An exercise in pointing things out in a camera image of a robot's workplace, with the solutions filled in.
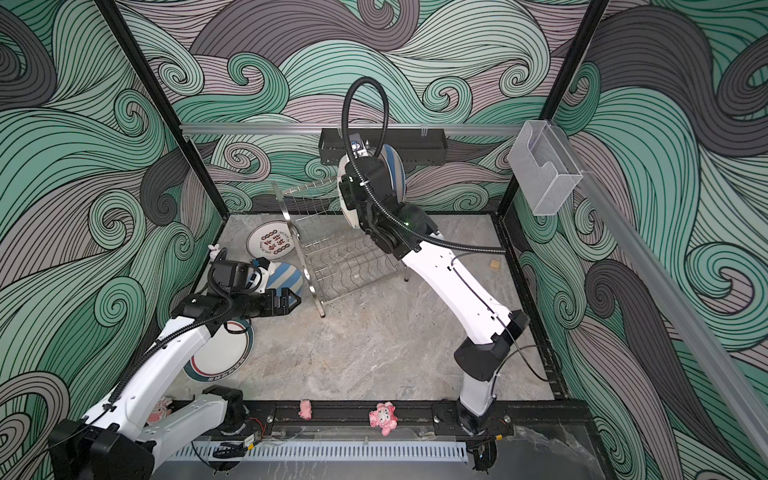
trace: red wire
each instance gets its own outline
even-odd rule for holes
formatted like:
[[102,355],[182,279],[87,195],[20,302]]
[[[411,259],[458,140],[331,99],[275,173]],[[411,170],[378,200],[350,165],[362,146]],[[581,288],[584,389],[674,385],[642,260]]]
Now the red wire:
[[491,420],[498,420],[499,422],[501,422],[501,423],[502,423],[502,425],[503,425],[503,426],[507,427],[507,433],[509,433],[509,432],[510,432],[510,429],[509,429],[509,425],[507,425],[507,422],[505,422],[504,420],[502,420],[502,419],[498,419],[498,418],[496,418],[496,417],[491,417]]
[[266,433],[266,429],[264,428],[264,424],[261,422],[261,420],[255,418],[255,417],[250,417],[250,419],[251,420],[256,420],[257,422],[259,422],[259,426],[261,427],[261,436],[264,436],[264,434]]

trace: gray marble floor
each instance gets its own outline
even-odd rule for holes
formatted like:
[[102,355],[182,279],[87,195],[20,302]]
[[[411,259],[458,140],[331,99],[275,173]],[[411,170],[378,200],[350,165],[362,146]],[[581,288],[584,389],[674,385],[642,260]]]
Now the gray marble floor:
[[[234,215],[219,243],[230,260],[249,261],[248,235],[270,215]],[[485,215],[432,216],[452,241],[498,245],[491,219]],[[501,269],[489,267],[491,260]],[[296,253],[280,259],[299,266]],[[520,308],[503,256],[469,255],[462,262],[496,299],[511,310]],[[320,318],[309,296],[288,316],[253,320],[255,340],[248,360],[217,382],[243,390],[246,399],[420,400],[455,399],[462,371],[453,352],[464,329],[430,286],[413,274],[398,275],[365,286],[325,305]],[[534,341],[527,329],[520,346]],[[544,375],[536,349],[523,352]],[[210,383],[195,382],[183,372],[167,394],[189,399]],[[498,377],[496,392],[504,400],[552,399],[546,382],[535,378],[520,355],[510,359]]]

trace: metal wire rack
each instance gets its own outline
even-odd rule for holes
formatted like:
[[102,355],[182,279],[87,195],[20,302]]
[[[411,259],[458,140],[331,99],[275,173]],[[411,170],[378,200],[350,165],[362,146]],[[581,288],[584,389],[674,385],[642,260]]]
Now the metal wire rack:
[[[353,229],[335,210],[339,209],[335,177],[288,190],[280,190],[273,182],[273,189],[320,316],[325,316],[323,304],[406,271],[402,263],[379,249],[361,230]],[[330,192],[330,198],[312,195],[319,191]],[[286,197],[294,199],[290,211]]]

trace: black frame pole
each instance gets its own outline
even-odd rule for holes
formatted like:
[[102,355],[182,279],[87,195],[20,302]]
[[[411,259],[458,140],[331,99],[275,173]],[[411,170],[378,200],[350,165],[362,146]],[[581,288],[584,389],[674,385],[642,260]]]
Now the black frame pole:
[[[517,181],[513,179],[512,182],[515,184],[515,190],[517,190]],[[531,319],[528,328],[531,329],[533,340],[537,345],[545,346],[544,348],[537,350],[541,357],[541,364],[544,367],[547,380],[549,381],[549,388],[552,391],[552,396],[555,400],[567,399],[569,397],[568,385],[566,385],[565,378],[563,378],[561,365],[559,364],[557,357],[552,355],[554,349],[549,341],[547,331],[544,328],[544,322],[538,315],[536,302],[528,288],[528,282],[525,280],[518,258],[512,249],[512,242],[509,239],[506,226],[503,224],[502,219],[495,214],[491,214],[491,222],[496,230],[496,236],[498,237],[499,243],[507,250],[505,259],[509,266],[509,273],[512,275],[512,281],[515,283],[515,289],[520,297],[520,304],[523,307],[523,311],[528,315],[528,318]]]
[[[581,59],[584,58],[584,54],[587,53],[590,41],[594,31],[598,29],[598,24],[603,18],[606,7],[610,0],[592,0],[587,6],[587,11],[584,13],[584,17],[581,19],[581,24],[576,31],[576,35],[571,40],[571,47],[568,49],[568,53],[563,60],[563,66],[558,72],[558,76],[554,80],[552,90],[547,96],[547,101],[544,103],[544,107],[541,108],[541,113],[538,115],[538,120],[552,120],[554,114],[558,111],[560,102],[565,96],[565,92],[568,87],[571,86],[576,71],[579,65],[581,65]],[[512,204],[512,198],[517,191],[517,184],[513,187],[512,182],[507,186],[507,190],[504,192],[502,201],[498,204],[499,215],[505,215],[509,206]]]
[[112,34],[118,40],[125,56],[136,71],[139,80],[141,80],[141,83],[147,89],[147,93],[160,112],[160,116],[163,118],[168,128],[170,128],[170,132],[173,134],[174,139],[176,139],[176,143],[179,144],[181,153],[184,154],[192,167],[192,170],[197,174],[197,177],[203,184],[203,188],[205,188],[208,196],[214,202],[214,206],[216,207],[216,210],[218,210],[219,215],[221,215],[221,218],[226,220],[229,218],[230,212],[229,209],[227,209],[227,205],[224,203],[224,199],[216,188],[213,179],[211,179],[208,174],[203,159],[200,158],[200,155],[197,153],[197,149],[192,142],[185,139],[184,135],[181,133],[179,127],[181,122],[179,121],[179,117],[165,97],[160,82],[158,82],[154,74],[152,74],[149,62],[144,57],[144,54],[141,53],[139,44],[136,42],[136,38],[134,38],[133,34],[131,34],[131,30],[128,28],[127,23],[125,23],[125,19],[123,18],[123,15],[121,15],[117,4],[115,4],[114,0],[94,1],[101,12],[101,15],[104,17],[104,20],[107,22],[107,25],[109,25],[110,30],[112,30]]

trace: black cable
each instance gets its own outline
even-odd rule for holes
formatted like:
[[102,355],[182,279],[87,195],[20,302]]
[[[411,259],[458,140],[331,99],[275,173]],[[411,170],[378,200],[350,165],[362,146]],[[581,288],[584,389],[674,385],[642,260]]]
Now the black cable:
[[381,200],[373,193],[373,188],[370,185],[370,182],[368,178],[362,174],[362,171],[357,166],[357,160],[355,157],[355,153],[352,149],[352,144],[349,141],[349,109],[352,106],[352,97],[354,97],[355,92],[358,88],[362,87],[364,84],[370,84],[372,85],[376,91],[379,92],[379,96],[382,99],[382,109],[383,109],[383,116],[384,120],[382,122],[382,135],[381,140],[379,141],[379,145],[376,146],[376,152],[374,153],[374,157],[378,157],[381,153],[382,146],[384,145],[384,139],[386,136],[386,128],[387,128],[387,122],[389,121],[389,100],[387,99],[386,92],[384,92],[384,87],[375,79],[371,77],[361,77],[352,83],[352,85],[349,87],[349,90],[346,92],[346,96],[344,97],[344,104],[342,106],[341,110],[341,136],[342,136],[342,142],[344,143],[344,149],[346,150],[346,156],[349,159],[349,162],[352,164],[352,167],[355,169],[355,174],[360,179],[360,185],[365,189],[366,193],[368,194],[368,197],[370,200],[376,205],[376,208],[381,211],[382,214],[384,214],[385,217],[387,217],[389,220],[391,220],[396,227],[398,227],[400,230],[404,230],[414,237],[418,238],[419,240],[423,240],[425,242],[433,243],[439,247],[444,248],[452,248],[456,250],[464,250],[467,252],[477,252],[477,253],[506,253],[506,250],[504,250],[501,247],[477,247],[475,245],[465,245],[463,243],[453,243],[448,242],[446,240],[440,240],[439,238],[430,237],[429,235],[425,235],[423,233],[417,232],[416,230],[413,230],[408,225],[404,224],[402,220],[400,220],[394,213],[389,211],[389,209],[382,203]]
[[215,450],[213,455],[214,458],[218,458],[219,460],[225,460],[229,458],[240,458],[244,457],[248,453],[248,445],[243,445],[243,443],[234,443],[234,442],[224,442],[221,445],[219,445],[219,449]]
[[[509,360],[513,356],[517,355],[518,353],[520,353],[520,355],[522,355],[522,353],[520,352],[521,350],[532,349],[532,348],[545,348],[545,349],[548,349],[551,352],[554,352],[554,350],[552,348],[550,348],[549,345],[541,345],[541,344],[538,344],[538,343],[535,344],[535,345],[526,345],[526,346],[518,347],[514,352],[510,353],[509,355],[507,355],[502,360],[502,362],[498,365],[498,368],[496,369],[496,373],[493,374],[493,383],[491,384],[491,396],[493,396],[494,388],[496,387],[496,378],[498,377],[498,374],[501,372],[502,367],[507,362],[507,360]],[[525,361],[525,364],[528,365],[528,368],[533,372],[534,375],[536,375],[536,378],[538,378],[542,382],[548,382],[549,381],[547,379],[541,378],[536,372],[534,372],[533,369],[531,368],[531,366],[528,364],[527,360]]]
[[453,267],[453,262],[454,262],[454,260],[456,260],[458,257],[454,257],[454,258],[453,258],[453,260],[451,260],[451,270],[453,270],[453,273],[455,273],[455,274],[456,274],[456,276],[458,276],[458,278],[459,278],[459,279],[460,279],[462,282],[464,282],[464,284],[467,286],[467,288],[469,288],[469,291],[470,291],[470,292],[474,293],[474,294],[475,294],[475,296],[476,296],[476,297],[478,297],[478,300],[480,300],[480,301],[482,302],[482,304],[483,304],[483,305],[485,305],[485,308],[487,308],[489,312],[493,313],[493,316],[494,316],[494,318],[496,318],[496,319],[497,319],[499,322],[502,322],[502,321],[501,321],[501,319],[499,319],[499,318],[498,318],[498,314],[497,314],[497,313],[496,313],[496,312],[495,312],[495,311],[494,311],[494,310],[493,310],[493,309],[492,309],[492,308],[491,308],[491,307],[490,307],[490,306],[489,306],[489,305],[488,305],[488,304],[485,302],[485,300],[483,300],[483,299],[482,299],[482,297],[480,297],[480,296],[478,295],[478,293],[477,293],[477,292],[475,292],[475,291],[472,289],[472,287],[470,287],[470,286],[469,286],[469,283],[467,283],[467,281],[466,281],[466,280],[464,280],[464,277],[463,277],[463,276],[462,276],[462,275],[461,275],[461,274],[460,274],[460,273],[459,273],[459,272],[458,272],[458,271],[457,271],[455,268],[452,268],[452,267]]
[[485,445],[486,443],[495,442],[497,440],[501,440],[504,437],[507,437],[507,436],[510,436],[510,435],[512,435],[511,432],[502,433],[501,435],[493,435],[492,437],[490,437],[488,439],[485,439],[482,442],[477,442],[477,443],[472,444],[472,446],[468,446],[468,448],[474,450],[474,449],[478,448],[480,445]]
[[194,440],[193,440],[192,442],[190,442],[190,446],[192,447],[192,451],[194,452],[195,456],[197,456],[197,457],[200,459],[200,461],[201,461],[201,462],[202,462],[202,463],[203,463],[205,466],[207,466],[208,468],[210,468],[210,469],[211,469],[211,470],[213,470],[214,472],[218,472],[218,471],[219,471],[219,469],[218,469],[218,468],[214,467],[214,466],[213,466],[213,465],[211,465],[210,463],[208,463],[208,462],[206,462],[205,460],[203,460],[203,457],[201,457],[201,456],[200,456],[200,454],[199,454],[199,453],[197,453],[197,449],[196,449],[196,448],[194,448]]
[[139,369],[149,360],[155,353],[159,352],[164,346],[166,346],[168,343],[171,342],[171,340],[176,339],[178,336],[182,336],[187,332],[190,332],[194,329],[196,329],[198,326],[206,325],[208,323],[216,322],[219,319],[224,318],[225,316],[229,315],[233,308],[234,308],[234,300],[232,297],[222,290],[216,282],[214,282],[214,269],[210,268],[208,270],[208,284],[210,285],[210,288],[214,291],[219,293],[224,299],[227,301],[227,308],[217,315],[214,315],[207,319],[201,319],[196,322],[192,322],[191,324],[187,326],[183,326],[180,329],[176,330],[175,332],[171,333],[167,337],[163,339],[158,339],[157,342],[147,350],[147,352],[144,353],[139,359],[134,363],[127,372],[123,375],[123,378],[120,379],[118,384],[114,387],[114,390],[112,390],[112,393],[109,395],[109,404],[110,406],[114,405],[114,403],[120,398],[121,393],[123,390],[125,390],[125,387],[128,385],[128,383],[131,381],[131,379],[136,375],[136,372],[139,371]]
[[[219,260],[222,260],[222,259],[223,259],[223,255],[224,255],[224,254],[226,254],[226,252],[227,252],[227,249],[226,249],[226,248],[222,249],[222,251],[221,251],[221,252],[219,252],[219,254],[216,256],[216,259],[210,262],[210,265],[211,265],[211,267],[210,267],[210,268],[211,268],[211,269],[213,269],[213,264],[214,264],[214,263],[216,263],[217,261],[219,261]],[[262,275],[262,274],[261,274],[261,270],[259,270],[259,267],[256,267],[256,269],[254,269],[254,271],[253,271],[253,272],[254,272],[254,273],[259,273],[259,281],[258,281],[258,282],[257,282],[255,285],[252,285],[251,287],[249,287],[249,288],[247,288],[247,289],[245,289],[245,290],[242,290],[242,291],[241,291],[241,293],[242,293],[243,295],[247,295],[247,294],[249,294],[249,293],[253,293],[253,292],[255,292],[256,290],[258,290],[258,289],[259,289],[259,286],[261,286],[261,282],[262,282],[262,280],[264,279],[264,275]],[[210,286],[210,283],[206,282],[206,283],[205,283],[205,285],[203,286],[203,288],[202,288],[202,289],[201,289],[199,292],[197,292],[197,295],[200,295],[200,294],[201,294],[203,291],[205,291],[205,289],[206,289],[206,288],[208,288],[209,286]],[[216,291],[214,288],[211,288],[211,290],[213,290],[214,292],[217,292],[217,293],[218,293],[218,292],[221,292],[221,291],[223,291],[223,287],[221,287],[221,286],[218,286],[218,285],[217,285],[217,287],[218,287],[218,291]],[[230,327],[229,327],[228,323],[227,323],[227,322],[224,322],[224,329],[225,329],[225,330],[226,330],[228,333],[231,333],[232,335],[242,335],[242,334],[244,334],[244,333],[247,333],[247,332],[248,332],[248,330],[250,330],[250,329],[253,329],[253,324],[251,323],[251,320],[250,320],[250,318],[249,318],[249,319],[248,319],[248,325],[247,325],[247,326],[246,326],[244,329],[242,329],[242,330],[230,330]]]
[[[496,319],[497,319],[497,320],[500,322],[500,324],[504,325],[504,322],[502,322],[502,321],[501,321],[501,319],[499,319],[498,317],[496,317]],[[515,350],[515,351],[516,351],[516,352],[520,352],[520,346],[518,345],[518,341],[517,341],[517,340],[515,340],[515,336],[513,336],[513,335],[512,335],[512,332],[510,332],[510,331],[509,331],[509,328],[507,328],[507,326],[506,326],[506,325],[504,325],[504,329],[505,329],[505,330],[507,330],[507,333],[509,333],[509,336],[511,336],[511,337],[512,337],[512,342],[515,344],[515,348],[517,349],[517,350]],[[529,369],[529,370],[531,370],[531,373],[533,373],[533,375],[534,375],[534,376],[535,376],[537,379],[541,380],[542,382],[548,382],[548,380],[546,379],[546,377],[544,377],[544,378],[540,377],[540,376],[539,376],[539,374],[538,374],[538,373],[536,373],[536,371],[535,371],[535,370],[533,370],[533,367],[531,366],[531,364],[530,364],[530,363],[528,363],[528,359],[527,359],[527,358],[525,358],[525,355],[523,355],[522,353],[520,353],[520,356],[521,356],[521,357],[523,357],[523,362],[525,362],[525,365],[528,367],[528,369]]]
[[465,253],[462,253],[461,255],[456,255],[455,257],[453,257],[451,259],[451,268],[453,268],[453,263],[456,261],[457,258],[466,257],[467,255],[472,255],[473,253],[481,253],[481,252],[465,252]]
[[79,429],[75,430],[75,431],[74,431],[74,433],[72,433],[71,435],[69,435],[67,438],[65,438],[65,439],[63,439],[63,440],[59,440],[59,441],[58,441],[58,442],[56,442],[55,444],[53,444],[53,445],[51,445],[51,446],[47,447],[46,449],[43,449],[43,450],[42,450],[40,453],[38,453],[37,455],[35,455],[35,456],[33,456],[32,458],[30,458],[30,459],[27,461],[27,463],[26,463],[26,464],[25,464],[25,465],[22,467],[21,471],[18,473],[18,477],[16,477],[16,480],[21,480],[22,476],[24,476],[24,472],[26,472],[26,471],[27,471],[27,468],[29,468],[29,466],[30,466],[30,465],[32,465],[32,463],[33,463],[33,462],[34,462],[36,459],[38,459],[38,458],[40,458],[41,456],[45,455],[46,453],[50,452],[52,449],[55,449],[56,447],[58,447],[58,446],[59,446],[59,445],[61,445],[62,443],[64,443],[64,442],[66,442],[67,440],[71,439],[72,437],[74,437],[74,436],[76,436],[76,435],[80,435],[82,432],[84,432],[84,431],[85,431],[85,429],[87,429],[88,427],[92,426],[93,424],[95,424],[96,422],[98,422],[99,420],[101,420],[101,417],[103,417],[104,415],[107,415],[107,412],[109,412],[109,411],[110,411],[110,409],[104,409],[104,411],[103,411],[103,412],[102,412],[102,413],[101,413],[101,414],[100,414],[98,417],[96,417],[96,419],[95,419],[93,422],[91,422],[91,423],[88,423],[87,425],[83,425],[83,426],[82,426],[82,427],[80,427]]
[[[234,310],[235,301],[229,292],[227,292],[221,285],[219,285],[216,282],[210,282],[210,289],[211,291],[216,293],[218,296],[223,297],[227,301],[227,303],[229,304],[229,308],[228,308],[229,311]],[[224,329],[227,331],[227,333],[230,333],[232,335],[242,335],[243,333],[246,333],[248,329],[253,328],[250,324],[250,319],[248,319],[248,326],[242,330],[230,330],[228,322],[229,321],[225,321],[223,323]]]

